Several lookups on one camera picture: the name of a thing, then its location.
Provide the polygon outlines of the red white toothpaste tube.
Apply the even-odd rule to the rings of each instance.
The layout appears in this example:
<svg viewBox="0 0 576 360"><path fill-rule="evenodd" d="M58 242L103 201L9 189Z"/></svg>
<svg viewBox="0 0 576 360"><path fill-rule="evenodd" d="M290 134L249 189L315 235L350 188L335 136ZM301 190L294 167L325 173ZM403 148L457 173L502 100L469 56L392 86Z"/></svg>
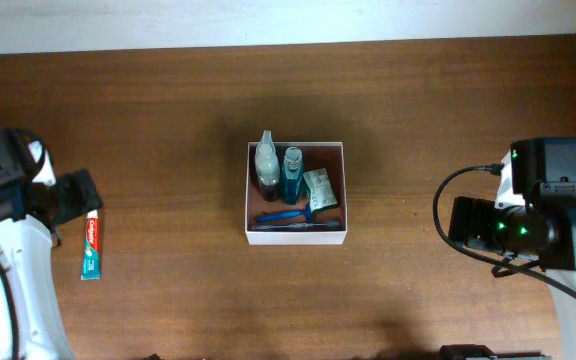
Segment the red white toothpaste tube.
<svg viewBox="0 0 576 360"><path fill-rule="evenodd" d="M81 270L82 280L101 278L101 256L99 251L99 214L97 210L87 213L85 224L85 246Z"/></svg>

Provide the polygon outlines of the green white packet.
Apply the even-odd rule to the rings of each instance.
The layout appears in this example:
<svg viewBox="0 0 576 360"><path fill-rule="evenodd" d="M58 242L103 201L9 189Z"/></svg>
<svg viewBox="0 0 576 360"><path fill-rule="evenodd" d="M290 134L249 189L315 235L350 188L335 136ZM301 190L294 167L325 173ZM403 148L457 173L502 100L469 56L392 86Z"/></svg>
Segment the green white packet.
<svg viewBox="0 0 576 360"><path fill-rule="evenodd" d="M305 172L303 179L306 184L309 207L313 214L339 206L328 172L325 168Z"/></svg>

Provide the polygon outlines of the white cardboard box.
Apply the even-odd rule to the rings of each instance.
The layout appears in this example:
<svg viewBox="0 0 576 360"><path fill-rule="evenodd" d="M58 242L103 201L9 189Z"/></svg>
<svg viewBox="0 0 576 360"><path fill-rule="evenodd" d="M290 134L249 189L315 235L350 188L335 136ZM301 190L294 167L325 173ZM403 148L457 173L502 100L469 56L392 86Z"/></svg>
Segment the white cardboard box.
<svg viewBox="0 0 576 360"><path fill-rule="evenodd" d="M247 149L247 178L245 195L244 230L250 245L341 245L347 234L347 200L342 142L275 142L277 156L283 159L285 149L298 147L304 155L305 170L325 169L331 182L332 191L338 206L317 213L313 222L326 223L336 221L337 227L324 229L313 226L303 230L257 231L256 219L263 213L275 213L288 210L300 210L308 202L306 193L296 205L287 205L281 199L267 202L263 199L259 187L254 157L257 142L249 142Z"/></svg>

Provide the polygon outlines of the blue white toothbrush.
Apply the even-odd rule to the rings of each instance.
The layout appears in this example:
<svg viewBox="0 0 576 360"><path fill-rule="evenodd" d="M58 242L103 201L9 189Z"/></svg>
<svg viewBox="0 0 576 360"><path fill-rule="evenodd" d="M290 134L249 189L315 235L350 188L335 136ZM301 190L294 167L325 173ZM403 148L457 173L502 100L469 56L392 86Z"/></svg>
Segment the blue white toothbrush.
<svg viewBox="0 0 576 360"><path fill-rule="evenodd" d="M324 231L336 231L342 227L342 222L338 219L326 222L293 222L293 223L266 223L250 227L250 231L280 232L280 231L309 231L313 229L323 229Z"/></svg>

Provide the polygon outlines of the clear bottle with purple liquid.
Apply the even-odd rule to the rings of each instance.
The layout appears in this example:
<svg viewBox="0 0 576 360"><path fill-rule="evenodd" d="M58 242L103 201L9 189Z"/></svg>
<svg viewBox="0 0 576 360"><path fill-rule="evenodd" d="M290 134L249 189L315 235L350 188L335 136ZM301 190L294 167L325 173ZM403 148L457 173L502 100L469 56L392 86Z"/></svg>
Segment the clear bottle with purple liquid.
<svg viewBox="0 0 576 360"><path fill-rule="evenodd" d="M280 166L270 130L263 132L256 147L254 165L262 198L274 202L279 197Z"/></svg>

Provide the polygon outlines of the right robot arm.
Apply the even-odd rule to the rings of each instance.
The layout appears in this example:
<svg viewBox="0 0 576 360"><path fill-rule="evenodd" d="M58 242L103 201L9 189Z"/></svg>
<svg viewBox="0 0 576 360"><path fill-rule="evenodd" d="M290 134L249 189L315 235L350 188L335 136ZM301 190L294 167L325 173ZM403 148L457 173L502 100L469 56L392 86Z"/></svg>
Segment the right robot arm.
<svg viewBox="0 0 576 360"><path fill-rule="evenodd" d="M455 198L439 236L490 264L496 278L523 274L545 283L563 355L576 359L576 140L517 141L500 162L480 169L499 177L495 199Z"/></svg>

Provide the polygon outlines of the blue mouthwash bottle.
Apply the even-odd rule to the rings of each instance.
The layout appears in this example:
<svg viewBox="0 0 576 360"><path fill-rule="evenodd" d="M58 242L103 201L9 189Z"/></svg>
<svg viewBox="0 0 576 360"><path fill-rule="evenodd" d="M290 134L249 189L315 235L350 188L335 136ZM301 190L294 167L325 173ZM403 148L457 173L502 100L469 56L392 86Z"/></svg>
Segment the blue mouthwash bottle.
<svg viewBox="0 0 576 360"><path fill-rule="evenodd" d="M304 159L298 147L286 149L282 167L283 201L295 205L300 197Z"/></svg>

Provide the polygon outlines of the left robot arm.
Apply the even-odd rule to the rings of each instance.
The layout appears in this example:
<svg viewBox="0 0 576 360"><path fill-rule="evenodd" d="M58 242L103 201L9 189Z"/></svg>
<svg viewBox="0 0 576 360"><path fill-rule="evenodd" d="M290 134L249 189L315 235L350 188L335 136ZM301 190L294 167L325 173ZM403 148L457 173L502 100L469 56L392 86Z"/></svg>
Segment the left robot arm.
<svg viewBox="0 0 576 360"><path fill-rule="evenodd" d="M52 277L59 226L101 209L86 169L55 174L27 129L0 129L0 359L72 359Z"/></svg>

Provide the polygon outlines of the blue disposable razor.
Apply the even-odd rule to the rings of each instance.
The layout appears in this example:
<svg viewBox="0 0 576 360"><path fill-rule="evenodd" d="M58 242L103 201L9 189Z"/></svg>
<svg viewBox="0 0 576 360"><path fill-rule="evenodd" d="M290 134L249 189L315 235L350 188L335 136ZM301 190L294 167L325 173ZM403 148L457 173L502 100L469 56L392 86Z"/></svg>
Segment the blue disposable razor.
<svg viewBox="0 0 576 360"><path fill-rule="evenodd" d="M258 223L271 223L298 217L303 217L307 223L311 223L313 221L314 216L309 203L307 203L302 209L293 209L259 215L256 217L256 221Z"/></svg>

